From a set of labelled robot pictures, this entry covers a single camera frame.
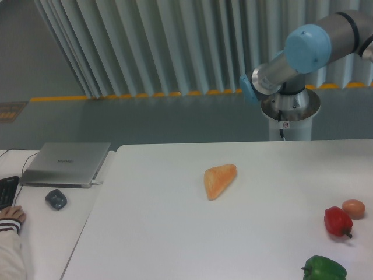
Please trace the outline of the person's hand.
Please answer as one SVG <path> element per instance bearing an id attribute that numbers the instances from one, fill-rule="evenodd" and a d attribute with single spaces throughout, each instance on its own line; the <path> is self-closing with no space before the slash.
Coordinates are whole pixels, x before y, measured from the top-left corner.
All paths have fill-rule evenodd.
<path id="1" fill-rule="evenodd" d="M 25 211 L 22 206 L 9 206 L 1 210 L 1 220 L 17 220 L 19 223 L 24 223 L 27 218 Z"/>

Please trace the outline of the white sleeved forearm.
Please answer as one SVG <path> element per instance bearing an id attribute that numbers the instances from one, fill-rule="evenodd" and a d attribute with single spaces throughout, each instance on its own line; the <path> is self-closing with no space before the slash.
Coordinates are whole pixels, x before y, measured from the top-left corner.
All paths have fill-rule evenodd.
<path id="1" fill-rule="evenodd" d="M 1 218 L 1 279 L 27 279 L 20 227 L 21 223 L 16 219 Z"/>

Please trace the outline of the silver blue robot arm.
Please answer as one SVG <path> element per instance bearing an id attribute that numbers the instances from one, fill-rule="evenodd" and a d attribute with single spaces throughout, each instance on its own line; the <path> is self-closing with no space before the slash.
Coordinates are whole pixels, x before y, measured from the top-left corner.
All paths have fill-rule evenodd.
<path id="1" fill-rule="evenodd" d="M 290 80 L 310 74 L 350 54 L 372 60 L 372 16 L 345 10 L 306 24 L 286 38 L 283 51 L 240 77 L 244 96 L 259 102 Z"/>

